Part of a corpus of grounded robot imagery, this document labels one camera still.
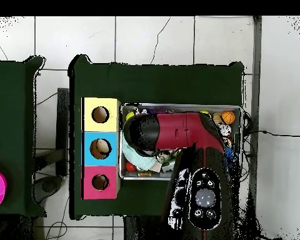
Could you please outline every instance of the blue box section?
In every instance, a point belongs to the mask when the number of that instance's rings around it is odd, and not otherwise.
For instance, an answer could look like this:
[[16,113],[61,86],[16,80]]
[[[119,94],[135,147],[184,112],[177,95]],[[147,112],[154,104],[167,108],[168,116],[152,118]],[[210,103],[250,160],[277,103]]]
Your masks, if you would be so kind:
[[[117,136],[118,136],[117,132],[84,132],[84,165],[85,166],[115,166],[118,162]],[[90,145],[96,139],[105,139],[110,143],[111,152],[107,158],[96,159],[90,153]]]

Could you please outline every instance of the colorful box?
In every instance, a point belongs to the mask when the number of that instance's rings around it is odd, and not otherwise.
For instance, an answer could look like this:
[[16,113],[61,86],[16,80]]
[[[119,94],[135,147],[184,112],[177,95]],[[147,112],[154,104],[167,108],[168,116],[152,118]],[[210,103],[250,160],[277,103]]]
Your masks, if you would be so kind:
[[[93,119],[93,111],[103,107],[108,114],[107,121],[98,123]],[[119,107],[117,99],[102,99],[97,97],[84,98],[84,131],[89,132],[119,132]]]
[[117,99],[82,98],[81,199],[117,197],[120,188],[119,107]]
[[[119,156],[119,134],[115,132],[84,132],[84,165],[85,166],[115,166]],[[109,156],[96,159],[90,152],[91,143],[97,139],[106,140],[111,147]]]
[[[105,175],[108,184],[105,190],[93,187],[93,178]],[[117,166],[85,166],[83,179],[83,199],[116,199],[120,188]]]

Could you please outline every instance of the yellow box section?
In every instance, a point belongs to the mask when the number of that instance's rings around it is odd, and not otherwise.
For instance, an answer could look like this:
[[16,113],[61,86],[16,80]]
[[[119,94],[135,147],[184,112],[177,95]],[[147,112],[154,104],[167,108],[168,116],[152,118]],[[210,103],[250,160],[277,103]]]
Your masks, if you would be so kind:
[[[119,131],[119,106],[117,99],[85,97],[84,98],[84,130],[97,132]],[[97,123],[92,119],[92,112],[96,107],[105,107],[109,111],[109,119],[105,123]]]

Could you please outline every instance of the orange ball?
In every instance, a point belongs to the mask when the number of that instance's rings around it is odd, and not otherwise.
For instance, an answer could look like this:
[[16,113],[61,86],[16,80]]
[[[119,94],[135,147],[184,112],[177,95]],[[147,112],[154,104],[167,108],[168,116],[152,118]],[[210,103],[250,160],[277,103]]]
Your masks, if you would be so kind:
[[221,114],[221,117],[227,125],[233,123],[235,119],[234,113],[232,111],[224,111]]

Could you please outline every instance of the black stand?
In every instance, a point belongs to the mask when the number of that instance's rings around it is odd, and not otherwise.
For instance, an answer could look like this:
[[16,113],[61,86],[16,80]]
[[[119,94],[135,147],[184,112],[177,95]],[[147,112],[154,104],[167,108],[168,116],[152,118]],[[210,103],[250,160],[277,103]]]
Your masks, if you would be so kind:
[[68,175],[69,89],[57,89],[56,148],[36,155],[34,171],[56,163],[56,175]]

